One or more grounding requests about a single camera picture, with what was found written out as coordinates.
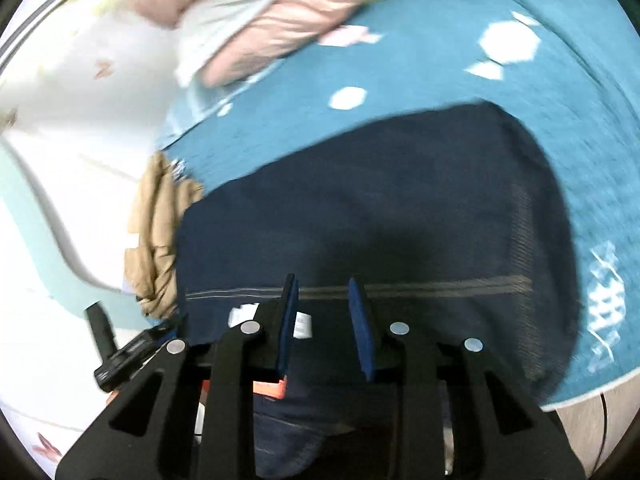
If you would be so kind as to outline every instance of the brown leaf print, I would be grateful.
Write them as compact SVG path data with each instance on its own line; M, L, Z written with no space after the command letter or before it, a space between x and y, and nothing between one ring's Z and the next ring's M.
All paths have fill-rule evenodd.
M99 59L98 61L96 61L95 67L98 69L98 72L95 74L94 79L97 80L109 77L111 74L113 74L113 70L111 69L112 66L113 64L111 63L111 61L107 61L104 59Z
M60 459L62 458L62 453L60 453L60 450L57 447L53 446L53 444L50 443L46 438L44 438L42 434L39 432L38 432L38 438L40 439L40 443L42 444L42 447L31 446L31 449L33 449L34 452L36 452L37 454L43 456L44 458L47 458L52 462L55 462L55 463L60 462Z

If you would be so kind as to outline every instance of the wooden floor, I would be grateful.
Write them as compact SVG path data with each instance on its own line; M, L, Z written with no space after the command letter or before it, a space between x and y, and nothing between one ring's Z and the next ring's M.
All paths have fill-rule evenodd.
M605 419L600 396L558 410L569 442L582 462L587 476L606 460L636 416L640 408L640 376L607 392L605 402L607 423L604 447L602 440L605 434Z

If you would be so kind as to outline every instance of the orange tag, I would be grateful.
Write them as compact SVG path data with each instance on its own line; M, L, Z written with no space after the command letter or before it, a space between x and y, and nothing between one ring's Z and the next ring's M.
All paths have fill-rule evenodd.
M259 383L258 381L254 381L254 394L273 397L273 399L284 399L286 391L286 377L278 383Z

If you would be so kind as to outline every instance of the blue blanket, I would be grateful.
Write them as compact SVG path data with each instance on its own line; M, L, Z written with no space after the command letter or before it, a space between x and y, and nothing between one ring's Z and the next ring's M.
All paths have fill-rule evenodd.
M377 118L495 102L536 136L570 209L585 309L552 403L640 367L640 38L617 1L384 0L349 23L361 41L296 52L161 147L178 139L171 158L211 190Z

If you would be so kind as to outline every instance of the brown cloth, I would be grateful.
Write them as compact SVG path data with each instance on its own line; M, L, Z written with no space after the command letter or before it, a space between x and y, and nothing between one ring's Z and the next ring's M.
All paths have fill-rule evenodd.
M174 182L174 167L164 153L152 155L127 224L137 246L124 253L125 279L145 316L162 319L175 308L174 235L186 209L201 198L201 184L190 178Z

